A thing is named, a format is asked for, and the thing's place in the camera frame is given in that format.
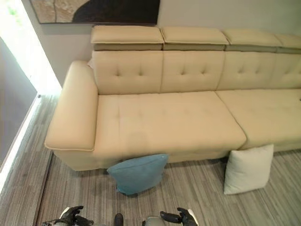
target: bright light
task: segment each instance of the bright light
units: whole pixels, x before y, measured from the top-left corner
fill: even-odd
[[[30,120],[32,119],[33,114],[35,113],[35,111],[37,110],[37,107],[40,104],[40,100],[41,100],[41,98],[35,98],[35,100],[33,101],[33,104],[27,114],[27,117],[23,121],[21,128],[19,129],[19,132],[15,138],[14,143],[12,143],[12,145],[11,145],[10,152],[9,152],[8,156],[6,157],[6,159],[4,160],[4,163],[2,165],[2,170],[0,172],[0,194],[3,189],[4,183],[7,179],[10,168],[12,167],[12,164],[14,162],[16,154],[19,150],[19,147],[23,140],[25,132],[27,131]]]
[[[21,0],[0,0],[0,15],[0,36],[37,92],[60,92],[61,86]]]

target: white wall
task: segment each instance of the white wall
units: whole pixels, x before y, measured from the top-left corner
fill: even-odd
[[[91,25],[39,24],[22,0],[61,84],[73,60],[89,60]],[[301,0],[161,0],[158,26],[254,28],[301,35]]]

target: white pillow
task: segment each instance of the white pillow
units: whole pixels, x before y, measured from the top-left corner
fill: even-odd
[[[224,194],[237,194],[265,187],[273,159],[274,145],[231,151],[227,163]]]

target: wall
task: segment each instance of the wall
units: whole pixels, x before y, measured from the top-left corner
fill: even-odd
[[[0,165],[37,91],[0,38]]]
[[[73,60],[89,60],[91,25],[39,24],[22,0],[61,84]],[[300,0],[161,0],[158,26],[254,28],[301,35]]]

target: sofa armrest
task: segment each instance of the sofa armrest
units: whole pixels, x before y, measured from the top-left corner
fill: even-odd
[[[45,147],[92,151],[95,143],[98,91],[86,61],[74,61],[67,73],[48,128]]]

